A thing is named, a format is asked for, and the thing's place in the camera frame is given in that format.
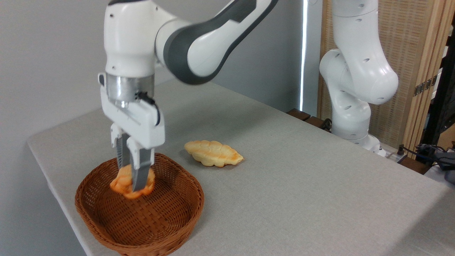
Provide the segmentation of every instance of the golden pastry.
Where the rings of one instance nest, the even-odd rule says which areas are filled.
[[[150,167],[148,170],[147,184],[145,188],[133,192],[133,179],[131,177],[131,164],[120,168],[117,177],[111,182],[110,187],[113,191],[122,194],[128,199],[136,199],[142,195],[150,195],[155,187],[155,173]]]
[[[196,161],[205,166],[236,165],[245,159],[233,148],[218,141],[190,141],[185,144],[185,149]]]

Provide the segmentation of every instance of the brown woven basket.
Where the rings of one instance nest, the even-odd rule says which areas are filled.
[[[77,188],[76,209],[104,246],[125,256],[169,255],[190,236],[204,206],[201,185],[182,166],[155,154],[155,188],[129,200],[112,191],[116,159],[102,163]]]

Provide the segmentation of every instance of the pastry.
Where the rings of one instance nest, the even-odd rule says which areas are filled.
[[[236,165],[245,159],[233,148],[218,141],[190,141],[185,144],[185,149],[196,161],[205,166]]]
[[[133,192],[133,179],[131,177],[131,164],[120,168],[117,177],[111,182],[110,187],[113,191],[122,194],[128,199],[136,199],[142,195],[150,195],[155,187],[155,173],[153,169],[148,170],[147,184],[145,188]]]

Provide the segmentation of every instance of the table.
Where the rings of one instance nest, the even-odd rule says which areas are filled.
[[[455,193],[427,177],[213,83],[156,87],[166,122],[157,149],[193,174],[202,216],[173,256],[455,255]],[[91,235],[74,206],[79,183],[115,157],[101,110],[28,144],[87,255],[118,255]],[[217,140],[245,157],[204,167],[192,140]]]

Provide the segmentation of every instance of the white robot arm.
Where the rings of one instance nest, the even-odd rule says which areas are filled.
[[[378,33],[378,0],[332,0],[335,44],[319,70],[332,102],[332,133],[379,153],[379,140],[368,135],[368,103],[383,104],[398,88]]]
[[[153,100],[156,59],[179,80],[202,84],[278,0],[232,0],[213,19],[181,20],[152,0],[112,0],[105,14],[106,73],[101,104],[113,122],[119,168],[132,164],[133,190],[146,185],[154,148],[164,144],[164,117]]]

